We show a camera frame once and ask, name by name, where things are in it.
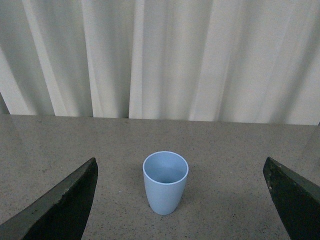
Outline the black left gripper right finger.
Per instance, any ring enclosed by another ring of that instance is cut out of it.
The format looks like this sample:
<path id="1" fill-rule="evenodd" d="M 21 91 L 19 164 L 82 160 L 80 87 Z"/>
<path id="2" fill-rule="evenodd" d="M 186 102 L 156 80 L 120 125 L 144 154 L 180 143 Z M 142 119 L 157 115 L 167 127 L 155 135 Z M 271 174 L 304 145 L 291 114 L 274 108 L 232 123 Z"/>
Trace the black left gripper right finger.
<path id="1" fill-rule="evenodd" d="M 320 238 L 320 187 L 268 157 L 263 175 L 277 213 L 292 240 Z"/>

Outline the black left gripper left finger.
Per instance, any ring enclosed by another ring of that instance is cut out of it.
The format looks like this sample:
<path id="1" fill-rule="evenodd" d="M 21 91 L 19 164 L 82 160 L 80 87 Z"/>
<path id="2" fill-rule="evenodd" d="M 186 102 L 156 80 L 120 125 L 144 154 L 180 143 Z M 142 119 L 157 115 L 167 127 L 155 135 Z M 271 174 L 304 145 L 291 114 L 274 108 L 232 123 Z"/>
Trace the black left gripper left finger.
<path id="1" fill-rule="evenodd" d="M 2 240 L 80 240 L 98 180 L 93 157 L 0 226 Z"/>

